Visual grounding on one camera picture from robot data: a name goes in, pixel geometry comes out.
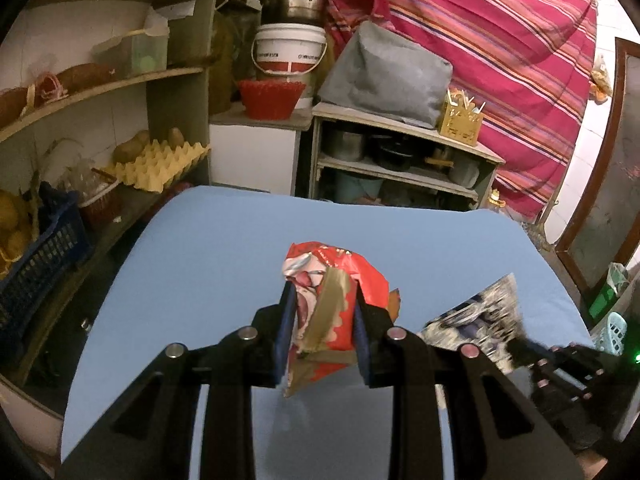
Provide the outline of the grey fabric bag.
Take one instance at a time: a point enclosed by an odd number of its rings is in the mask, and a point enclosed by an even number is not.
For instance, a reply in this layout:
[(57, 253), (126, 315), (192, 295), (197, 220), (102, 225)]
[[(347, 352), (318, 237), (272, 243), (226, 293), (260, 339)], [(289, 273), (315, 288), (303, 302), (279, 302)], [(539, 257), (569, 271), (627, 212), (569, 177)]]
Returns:
[(454, 68), (420, 44), (366, 21), (318, 91), (321, 101), (433, 129)]

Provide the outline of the blue table cloth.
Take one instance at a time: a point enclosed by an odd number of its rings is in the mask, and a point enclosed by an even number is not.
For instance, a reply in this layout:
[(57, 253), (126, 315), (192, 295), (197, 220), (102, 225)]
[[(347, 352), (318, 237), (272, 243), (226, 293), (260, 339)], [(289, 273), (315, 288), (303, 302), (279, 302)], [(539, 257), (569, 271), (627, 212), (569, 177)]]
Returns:
[[(486, 209), (451, 212), (339, 205), (198, 186), (151, 220), (120, 267), (70, 388), (62, 451), (168, 344), (216, 344), (274, 304), (284, 282), (318, 281), (321, 264), (292, 245), (356, 252), (398, 290), (398, 322), (418, 332), (499, 278), (513, 275), (529, 338), (588, 344), (587, 327), (550, 266), (514, 221)], [(254, 393), (262, 479), (383, 479), (390, 456), (390, 390), (355, 367), (294, 396)]]

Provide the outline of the yellow utensil holder box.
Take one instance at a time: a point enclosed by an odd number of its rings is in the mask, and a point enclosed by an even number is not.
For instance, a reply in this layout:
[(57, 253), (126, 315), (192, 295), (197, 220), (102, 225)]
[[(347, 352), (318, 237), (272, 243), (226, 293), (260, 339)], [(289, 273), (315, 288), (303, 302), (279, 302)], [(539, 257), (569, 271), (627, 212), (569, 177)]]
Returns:
[(477, 104), (464, 90), (448, 89), (442, 102), (438, 132), (448, 139), (475, 146), (484, 119), (484, 107), (485, 102)]

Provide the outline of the white small cabinet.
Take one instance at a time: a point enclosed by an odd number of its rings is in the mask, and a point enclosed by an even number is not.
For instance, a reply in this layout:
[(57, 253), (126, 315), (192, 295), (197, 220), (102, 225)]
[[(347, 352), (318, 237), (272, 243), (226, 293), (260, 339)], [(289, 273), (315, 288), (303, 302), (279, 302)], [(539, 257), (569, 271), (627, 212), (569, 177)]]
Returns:
[(242, 104), (209, 117), (209, 172), (215, 184), (271, 194), (295, 193), (299, 141), (310, 110), (285, 120), (257, 120)]

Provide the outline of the yellow oil bottle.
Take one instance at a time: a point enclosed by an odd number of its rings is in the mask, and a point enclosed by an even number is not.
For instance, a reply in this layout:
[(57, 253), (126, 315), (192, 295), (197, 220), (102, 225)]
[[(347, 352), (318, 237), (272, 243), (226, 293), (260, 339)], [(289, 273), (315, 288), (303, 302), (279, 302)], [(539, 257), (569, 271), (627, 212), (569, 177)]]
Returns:
[(488, 196), (488, 207), (492, 210), (499, 211), (506, 206), (506, 201), (501, 198), (498, 188), (493, 188)]

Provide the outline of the clear plastic container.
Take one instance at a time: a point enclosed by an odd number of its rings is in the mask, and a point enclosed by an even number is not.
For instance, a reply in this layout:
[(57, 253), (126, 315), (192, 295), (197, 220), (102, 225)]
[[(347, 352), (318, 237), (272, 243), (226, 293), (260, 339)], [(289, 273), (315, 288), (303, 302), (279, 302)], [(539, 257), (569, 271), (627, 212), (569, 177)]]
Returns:
[(162, 72), (167, 67), (168, 31), (138, 29), (96, 44), (94, 62), (114, 68), (120, 79)]

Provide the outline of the yellow egg tray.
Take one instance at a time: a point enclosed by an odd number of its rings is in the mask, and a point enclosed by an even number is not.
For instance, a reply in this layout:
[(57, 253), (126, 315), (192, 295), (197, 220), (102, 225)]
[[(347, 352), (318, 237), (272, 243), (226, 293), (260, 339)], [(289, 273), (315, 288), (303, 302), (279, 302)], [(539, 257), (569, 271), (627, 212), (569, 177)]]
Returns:
[(133, 162), (116, 162), (103, 171), (136, 190), (160, 194), (206, 159), (209, 152), (210, 146), (200, 142), (184, 142), (172, 148), (167, 141), (154, 140)]

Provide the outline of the silver black foil wrapper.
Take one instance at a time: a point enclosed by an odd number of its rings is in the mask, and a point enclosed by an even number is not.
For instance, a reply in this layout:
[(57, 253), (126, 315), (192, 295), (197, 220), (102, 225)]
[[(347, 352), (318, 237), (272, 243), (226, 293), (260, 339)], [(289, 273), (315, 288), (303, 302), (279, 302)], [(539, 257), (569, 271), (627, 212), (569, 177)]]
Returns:
[(457, 350), (475, 344), (504, 374), (514, 370), (508, 343), (524, 337), (513, 273), (428, 322), (420, 337), (433, 347)]

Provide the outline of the red snack wrapper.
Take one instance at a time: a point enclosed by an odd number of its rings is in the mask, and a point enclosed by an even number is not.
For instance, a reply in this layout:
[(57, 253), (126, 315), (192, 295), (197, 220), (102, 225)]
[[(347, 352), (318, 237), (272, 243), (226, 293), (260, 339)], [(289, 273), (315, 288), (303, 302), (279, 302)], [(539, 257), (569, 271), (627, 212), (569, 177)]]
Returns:
[(296, 329), (288, 352), (284, 395), (290, 398), (314, 382), (356, 363), (352, 342), (357, 295), (386, 310), (394, 320), (400, 291), (366, 258), (320, 242), (293, 244), (282, 274), (294, 285)]

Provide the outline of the dark blue plastic crate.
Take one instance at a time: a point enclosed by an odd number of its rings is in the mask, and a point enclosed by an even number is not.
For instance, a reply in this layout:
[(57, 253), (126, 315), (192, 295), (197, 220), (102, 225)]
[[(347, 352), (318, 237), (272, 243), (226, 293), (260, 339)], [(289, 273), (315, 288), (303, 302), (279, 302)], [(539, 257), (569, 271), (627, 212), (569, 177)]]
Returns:
[(47, 293), (92, 255), (96, 242), (76, 192), (43, 182), (38, 197), (44, 231), (1, 281), (1, 351), (9, 356), (22, 351), (25, 330)]

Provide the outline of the white plastic bucket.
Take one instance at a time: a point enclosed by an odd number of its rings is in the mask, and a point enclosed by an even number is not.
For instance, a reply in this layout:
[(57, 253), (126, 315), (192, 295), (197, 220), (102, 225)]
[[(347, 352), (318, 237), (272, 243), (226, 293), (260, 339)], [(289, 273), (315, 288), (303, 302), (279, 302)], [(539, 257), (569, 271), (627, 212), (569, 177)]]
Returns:
[(312, 107), (318, 67), (326, 55), (326, 31), (296, 23), (260, 25), (250, 48), (258, 80), (306, 84), (296, 110)]

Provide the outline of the brown framed door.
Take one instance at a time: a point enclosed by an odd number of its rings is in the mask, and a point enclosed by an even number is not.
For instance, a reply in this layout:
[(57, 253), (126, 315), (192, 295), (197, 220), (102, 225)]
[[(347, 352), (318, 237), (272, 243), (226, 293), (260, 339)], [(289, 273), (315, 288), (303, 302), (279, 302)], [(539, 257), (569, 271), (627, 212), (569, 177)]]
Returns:
[(603, 142), (585, 191), (555, 252), (580, 294), (603, 285), (608, 265), (639, 245), (639, 45), (615, 40), (615, 82)]

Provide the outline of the grey low shelf unit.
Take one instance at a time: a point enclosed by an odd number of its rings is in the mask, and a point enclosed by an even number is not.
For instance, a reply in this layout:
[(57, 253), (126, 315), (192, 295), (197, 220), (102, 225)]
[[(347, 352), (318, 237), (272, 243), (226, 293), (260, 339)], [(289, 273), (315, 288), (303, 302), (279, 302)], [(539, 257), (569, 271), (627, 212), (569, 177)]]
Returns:
[(312, 109), (308, 196), (342, 204), (485, 207), (504, 159), (435, 130), (321, 102)]

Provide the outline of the red plastic bowl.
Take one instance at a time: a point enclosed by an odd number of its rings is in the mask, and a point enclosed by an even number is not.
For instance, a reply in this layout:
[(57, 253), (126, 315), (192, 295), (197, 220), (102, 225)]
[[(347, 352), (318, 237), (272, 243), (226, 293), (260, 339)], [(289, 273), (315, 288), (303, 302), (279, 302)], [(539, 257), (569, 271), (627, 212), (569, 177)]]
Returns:
[(245, 114), (255, 120), (287, 120), (306, 89), (301, 81), (241, 80), (238, 82)]

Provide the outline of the light blue plastic basket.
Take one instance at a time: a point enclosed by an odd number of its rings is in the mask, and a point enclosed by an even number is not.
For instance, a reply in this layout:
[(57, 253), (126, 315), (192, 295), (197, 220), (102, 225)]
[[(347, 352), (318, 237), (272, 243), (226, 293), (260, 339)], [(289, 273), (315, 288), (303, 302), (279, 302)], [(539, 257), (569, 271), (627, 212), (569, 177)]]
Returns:
[(610, 312), (592, 331), (591, 339), (600, 352), (621, 356), (626, 333), (626, 320), (619, 313)]

